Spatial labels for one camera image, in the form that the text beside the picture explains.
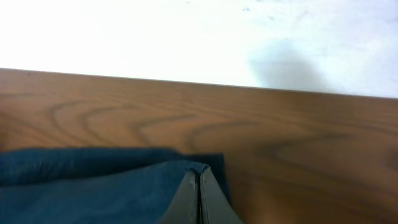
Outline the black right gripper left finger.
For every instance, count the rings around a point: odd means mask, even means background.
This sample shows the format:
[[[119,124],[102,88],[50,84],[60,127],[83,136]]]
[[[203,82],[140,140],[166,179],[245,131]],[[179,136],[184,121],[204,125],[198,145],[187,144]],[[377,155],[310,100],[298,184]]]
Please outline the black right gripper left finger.
[[[194,171],[188,171],[171,203],[158,224],[197,224],[199,221],[198,181]]]

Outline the navy blue shorts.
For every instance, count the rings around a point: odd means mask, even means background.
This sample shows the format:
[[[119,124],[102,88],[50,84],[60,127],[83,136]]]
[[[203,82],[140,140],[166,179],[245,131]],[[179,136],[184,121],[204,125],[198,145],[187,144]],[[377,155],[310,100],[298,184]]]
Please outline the navy blue shorts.
[[[4,152],[1,222],[157,223],[185,174],[207,169],[229,197],[222,154],[138,147]]]

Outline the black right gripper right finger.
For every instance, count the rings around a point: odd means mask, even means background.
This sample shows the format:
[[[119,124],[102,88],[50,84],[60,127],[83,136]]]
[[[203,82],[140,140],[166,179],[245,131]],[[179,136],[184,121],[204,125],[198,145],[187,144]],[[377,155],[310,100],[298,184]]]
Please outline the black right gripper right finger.
[[[221,190],[210,168],[200,176],[201,212],[204,224],[243,224]]]

